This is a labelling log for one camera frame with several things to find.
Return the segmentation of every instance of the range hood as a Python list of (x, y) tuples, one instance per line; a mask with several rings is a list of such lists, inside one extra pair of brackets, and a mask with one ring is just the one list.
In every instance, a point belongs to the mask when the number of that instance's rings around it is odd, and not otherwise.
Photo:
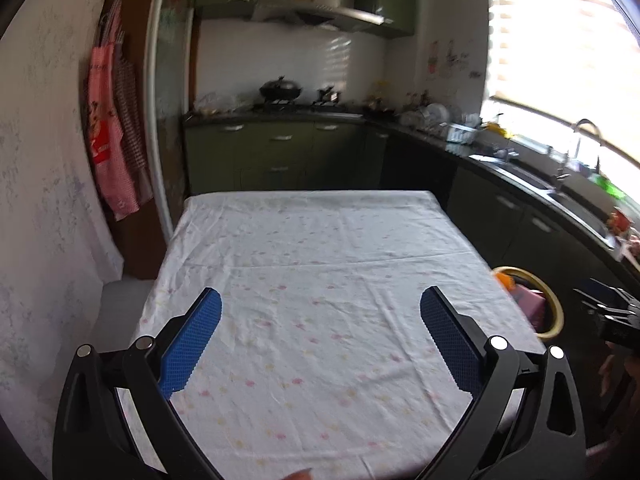
[(361, 32), (385, 23), (383, 16), (363, 10), (329, 7), (300, 0), (257, 0), (252, 21), (323, 26), (343, 32)]

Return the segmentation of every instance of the white wall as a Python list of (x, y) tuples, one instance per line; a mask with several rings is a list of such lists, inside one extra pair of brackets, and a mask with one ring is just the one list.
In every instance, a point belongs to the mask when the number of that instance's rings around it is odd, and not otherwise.
[(260, 100), (259, 88), (284, 76), (303, 87), (301, 101), (334, 84), (342, 100), (363, 100), (384, 75), (386, 40), (281, 23), (203, 20), (196, 96), (215, 91)]
[[(487, 66), (488, 0), (425, 0), (424, 6), (423, 66), (418, 86), (428, 88), (436, 101), (455, 104), (463, 112), (479, 112)], [(437, 64), (435, 72), (429, 73), (436, 41)], [(456, 58), (453, 63), (447, 62), (451, 41)]]
[[(417, 1), (415, 36), (389, 41), (385, 78), (391, 81), (392, 101), (401, 106), (408, 92), (421, 94), (426, 89), (436, 102), (455, 104), (463, 112), (479, 112), (487, 65), (488, 0)], [(431, 74), (428, 60), (435, 41), (437, 64)], [(450, 41), (456, 62), (447, 66)], [(471, 72), (480, 76), (471, 78)]]
[(0, 413), (49, 477), (69, 363), (122, 272), (80, 116), (103, 1), (26, 0), (0, 40)]

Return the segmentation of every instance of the kitchen sink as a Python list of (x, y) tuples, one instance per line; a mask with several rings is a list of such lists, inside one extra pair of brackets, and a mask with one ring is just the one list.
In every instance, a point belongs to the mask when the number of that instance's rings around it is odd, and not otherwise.
[(581, 224), (585, 224), (592, 232), (597, 234), (607, 245), (612, 246), (613, 240), (610, 236), (604, 222), (600, 220), (587, 208), (578, 204), (573, 198), (565, 195), (564, 193), (551, 192), (547, 194), (547, 197), (559, 204), (562, 208), (567, 210), (572, 217), (577, 218)]
[(498, 171), (498, 173), (506, 174), (505, 176), (508, 178), (515, 177), (517, 180), (521, 180), (529, 186), (534, 187), (535, 189), (544, 191), (553, 191), (554, 189), (554, 187), (548, 182), (545, 182), (541, 178), (536, 177), (534, 174), (531, 174), (528, 171), (525, 171), (522, 168), (511, 164), (510, 162), (504, 162), (501, 158), (482, 155), (471, 155), (470, 158), (472, 158), (473, 160), (477, 160), (485, 166), (493, 168), (494, 170)]
[(565, 193), (558, 192), (554, 186), (545, 180), (510, 162), (504, 162), (501, 158), (482, 155), (471, 155), (470, 158), (477, 160), (484, 166), (492, 168), (492, 170), (497, 171), (514, 182), (519, 182), (521, 185), (524, 184), (525, 187), (536, 193), (540, 198), (554, 205), (560, 209), (562, 213), (570, 216), (587, 231), (590, 231), (600, 239), (601, 243), (611, 249), (615, 248), (615, 238), (609, 233), (604, 222), (587, 208), (577, 203), (573, 198)]

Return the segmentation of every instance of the window blind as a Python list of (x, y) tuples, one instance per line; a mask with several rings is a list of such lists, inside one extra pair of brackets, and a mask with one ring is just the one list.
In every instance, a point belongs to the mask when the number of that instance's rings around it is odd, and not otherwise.
[(640, 161), (640, 48), (611, 0), (489, 0), (487, 92), (589, 118)]

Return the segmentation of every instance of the gas stove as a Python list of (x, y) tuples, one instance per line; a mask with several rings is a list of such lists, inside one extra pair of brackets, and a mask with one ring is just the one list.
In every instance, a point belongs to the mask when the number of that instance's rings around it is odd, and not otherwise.
[(260, 114), (309, 114), (309, 113), (333, 113), (348, 114), (349, 109), (338, 103), (297, 103), (295, 101), (265, 101), (256, 104), (252, 108), (253, 112)]

